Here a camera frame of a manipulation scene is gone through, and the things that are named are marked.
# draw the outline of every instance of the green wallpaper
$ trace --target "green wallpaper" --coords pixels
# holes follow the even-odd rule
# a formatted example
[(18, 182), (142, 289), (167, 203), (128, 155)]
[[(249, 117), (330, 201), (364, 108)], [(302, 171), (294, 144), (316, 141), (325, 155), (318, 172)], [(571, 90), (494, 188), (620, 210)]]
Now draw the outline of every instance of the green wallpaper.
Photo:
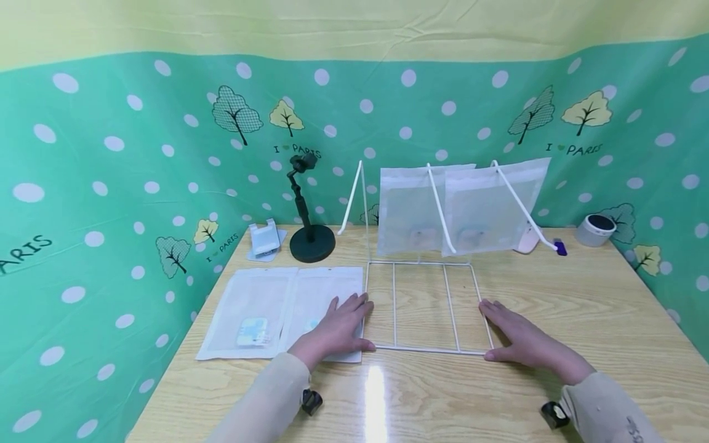
[(297, 219), (296, 152), (319, 158), (301, 183), (321, 223), (359, 159), (376, 211), (380, 167), (552, 157), (537, 221), (614, 217), (709, 357), (708, 52), (702, 35), (548, 62), (135, 53), (0, 74), (0, 440), (122, 442), (247, 224)]

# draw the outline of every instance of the white wire rack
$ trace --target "white wire rack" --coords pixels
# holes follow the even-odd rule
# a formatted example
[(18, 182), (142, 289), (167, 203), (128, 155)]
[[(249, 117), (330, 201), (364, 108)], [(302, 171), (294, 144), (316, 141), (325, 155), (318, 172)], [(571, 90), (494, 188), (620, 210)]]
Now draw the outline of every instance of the white wire rack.
[[(450, 250), (455, 254), (456, 250), (455, 247), (452, 244), (452, 241), (450, 239), (450, 234), (448, 233), (448, 227), (445, 222), (445, 217), (443, 216), (443, 208), (440, 203), (440, 198), (438, 196), (438, 191), (436, 190), (435, 182), (433, 179), (433, 173), (431, 170), (431, 164), (427, 163), (426, 167), (428, 168), (428, 178), (431, 183), (431, 188), (433, 189), (433, 195), (435, 197), (435, 202), (436, 202), (436, 207), (438, 209), (438, 215), (441, 220), (441, 225), (443, 227), (443, 235), (445, 237), (445, 241), (448, 244), (448, 247)], [(510, 185), (509, 181), (505, 177), (505, 174), (502, 172), (502, 170), (499, 167), (499, 164), (497, 163), (496, 160), (492, 161), (491, 167), (496, 168), (496, 172), (500, 174), (500, 177), (502, 180), (505, 182), (505, 185), (507, 188), (510, 190), (512, 193), (513, 197), (515, 198), (515, 201), (517, 204), (520, 206), (522, 209), (522, 212), (525, 214), (525, 217), (527, 218), (527, 221), (531, 224), (532, 229), (535, 231), (535, 233), (539, 236), (539, 239), (542, 243), (544, 243), (546, 246), (552, 248), (554, 251), (557, 250), (556, 245), (552, 244), (549, 242), (547, 239), (545, 239), (544, 235), (542, 234), (542, 231), (539, 229), (537, 224), (534, 222), (532, 219), (532, 216), (529, 214), (527, 209), (525, 208), (524, 204), (518, 197), (517, 193), (513, 189), (512, 185)], [(362, 183), (362, 200), (364, 203), (364, 225), (365, 225), (365, 231), (366, 231), (366, 236), (367, 236), (367, 272), (365, 273), (365, 278), (364, 278), (364, 290), (368, 291), (369, 288), (369, 268), (373, 264), (383, 264), (391, 265), (391, 296), (392, 296), (392, 318), (393, 318), (393, 344), (375, 344), (378, 349), (391, 349), (394, 351), (409, 351), (409, 352), (433, 352), (433, 353), (438, 353), (438, 354), (458, 354), (458, 355), (485, 355), (487, 349), (461, 349), (460, 347), (460, 341), (458, 339), (458, 329), (456, 328), (455, 325), (455, 314), (453, 310), (453, 302), (451, 300), (450, 296), (450, 284), (448, 283), (448, 272), (447, 272), (447, 267), (468, 267), (470, 269), (470, 274), (473, 280), (473, 285), (475, 287), (475, 295), (478, 299), (478, 302), (482, 302), (482, 296), (480, 295), (480, 288), (478, 286), (478, 279), (475, 276), (475, 269), (471, 263), (470, 258), (468, 259), (467, 262), (465, 263), (460, 263), (460, 262), (422, 262), (421, 257), (419, 255), (417, 261), (397, 261), (397, 260), (374, 260), (372, 259), (372, 246), (371, 246), (371, 239), (369, 238), (369, 213), (368, 213), (368, 207), (367, 207), (367, 185), (364, 182), (364, 164), (362, 163), (362, 160), (359, 161), (359, 164), (357, 165), (357, 172), (354, 175), (354, 181), (352, 183), (352, 190), (350, 191), (350, 199), (347, 202), (347, 209), (345, 210), (345, 218), (342, 221), (342, 226), (337, 232), (337, 235), (341, 235), (346, 227), (347, 227), (347, 221), (350, 219), (350, 211), (352, 210), (352, 201), (355, 198), (355, 191), (357, 190), (357, 181)], [(453, 326), (453, 335), (455, 337), (455, 349), (447, 349), (447, 348), (437, 348), (437, 347), (412, 347), (412, 346), (400, 346), (398, 344), (398, 339), (397, 339), (397, 330), (396, 330), (396, 267), (397, 265), (399, 266), (433, 266), (433, 267), (440, 267), (443, 270), (443, 278), (445, 280), (445, 290), (446, 290), (446, 297), (448, 300), (448, 309), (450, 312), (450, 320), (451, 324)], [(495, 345), (492, 341), (492, 334), (490, 333), (490, 325), (488, 324), (487, 318), (485, 318), (484, 315), (481, 314), (483, 324), (485, 325), (485, 331), (487, 333), (487, 339), (490, 344), (490, 349), (494, 348)]]

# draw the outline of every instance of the black clip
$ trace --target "black clip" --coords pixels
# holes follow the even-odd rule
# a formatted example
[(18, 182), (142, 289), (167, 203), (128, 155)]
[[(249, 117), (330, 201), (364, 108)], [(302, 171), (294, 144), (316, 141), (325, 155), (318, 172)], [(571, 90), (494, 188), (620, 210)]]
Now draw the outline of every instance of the black clip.
[(323, 405), (323, 398), (315, 391), (306, 389), (303, 391), (303, 403), (301, 409), (311, 417)]
[(571, 419), (566, 415), (561, 405), (555, 401), (545, 403), (540, 412), (552, 429), (559, 429), (571, 422)]

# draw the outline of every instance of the translucent packaging bag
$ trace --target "translucent packaging bag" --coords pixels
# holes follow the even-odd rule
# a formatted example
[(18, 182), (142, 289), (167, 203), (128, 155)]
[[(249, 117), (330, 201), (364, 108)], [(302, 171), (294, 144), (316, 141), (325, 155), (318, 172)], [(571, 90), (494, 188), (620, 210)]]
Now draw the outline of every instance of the translucent packaging bag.
[[(475, 169), (475, 164), (432, 167), (441, 205), (445, 201), (445, 175)], [(378, 255), (440, 251), (443, 226), (436, 207), (428, 168), (382, 168), (379, 182)]]
[[(500, 166), (530, 213), (550, 160)], [(513, 249), (519, 245), (527, 219), (496, 168), (446, 171), (445, 190), (445, 220), (456, 253), (444, 242), (443, 257)]]

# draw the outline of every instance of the round black base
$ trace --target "round black base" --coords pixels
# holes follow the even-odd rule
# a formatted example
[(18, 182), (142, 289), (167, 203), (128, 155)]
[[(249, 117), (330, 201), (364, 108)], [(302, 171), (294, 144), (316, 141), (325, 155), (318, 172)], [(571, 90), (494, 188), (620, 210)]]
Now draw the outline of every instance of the round black base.
[(291, 237), (291, 254), (303, 263), (324, 260), (335, 250), (335, 233), (323, 225), (313, 225), (314, 241), (308, 243), (306, 229), (301, 228)]

